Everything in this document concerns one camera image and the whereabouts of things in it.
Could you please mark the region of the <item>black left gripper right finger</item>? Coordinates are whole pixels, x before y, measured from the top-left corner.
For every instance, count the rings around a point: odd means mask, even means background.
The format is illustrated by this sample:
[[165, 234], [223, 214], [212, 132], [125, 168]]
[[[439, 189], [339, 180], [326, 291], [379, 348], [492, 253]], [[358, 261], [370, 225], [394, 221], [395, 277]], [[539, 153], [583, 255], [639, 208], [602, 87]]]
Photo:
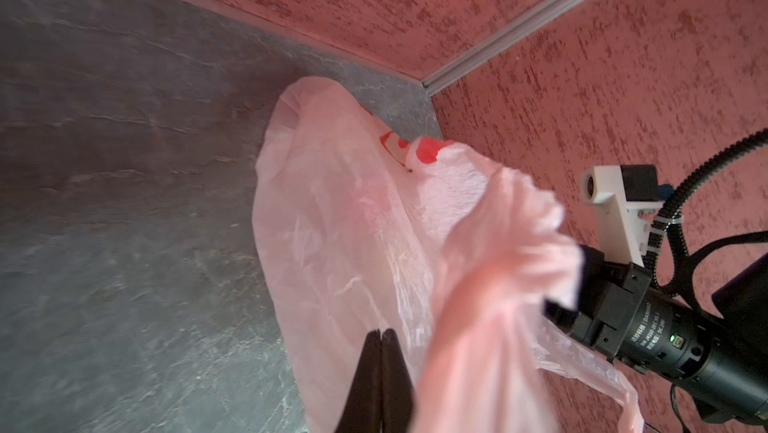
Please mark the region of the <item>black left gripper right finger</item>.
[[382, 335], [382, 431], [407, 432], [413, 411], [413, 385], [397, 332]]

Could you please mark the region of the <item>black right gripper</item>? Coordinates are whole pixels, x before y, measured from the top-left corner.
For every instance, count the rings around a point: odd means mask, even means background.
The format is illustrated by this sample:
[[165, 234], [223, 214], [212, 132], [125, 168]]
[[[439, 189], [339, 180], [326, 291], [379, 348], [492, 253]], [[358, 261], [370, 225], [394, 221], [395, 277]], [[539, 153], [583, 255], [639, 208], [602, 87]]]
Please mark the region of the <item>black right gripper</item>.
[[715, 325], [650, 286], [634, 263], [610, 262], [583, 245], [578, 302], [547, 302], [545, 317], [571, 339], [604, 356], [661, 376], [706, 376], [720, 363]]

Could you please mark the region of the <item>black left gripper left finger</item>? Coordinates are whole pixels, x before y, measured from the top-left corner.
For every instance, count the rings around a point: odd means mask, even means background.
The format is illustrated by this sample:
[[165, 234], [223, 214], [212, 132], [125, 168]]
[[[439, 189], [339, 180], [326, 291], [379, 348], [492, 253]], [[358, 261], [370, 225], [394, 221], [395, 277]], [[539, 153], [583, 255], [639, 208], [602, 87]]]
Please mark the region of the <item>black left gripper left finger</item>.
[[381, 366], [381, 332], [372, 330], [365, 337], [336, 433], [381, 431]]

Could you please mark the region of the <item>pink plastic bag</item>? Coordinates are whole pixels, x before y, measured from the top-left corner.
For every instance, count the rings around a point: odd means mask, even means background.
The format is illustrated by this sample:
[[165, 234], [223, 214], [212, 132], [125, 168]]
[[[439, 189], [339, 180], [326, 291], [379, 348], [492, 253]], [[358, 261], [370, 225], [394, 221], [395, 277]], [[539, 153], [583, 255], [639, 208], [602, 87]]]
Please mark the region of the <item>pink plastic bag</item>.
[[576, 305], [585, 256], [530, 176], [405, 141], [321, 77], [281, 94], [256, 173], [255, 244], [311, 431], [337, 427], [365, 336], [389, 328], [416, 384], [413, 432], [555, 432], [544, 371], [642, 430], [627, 378], [543, 317]]

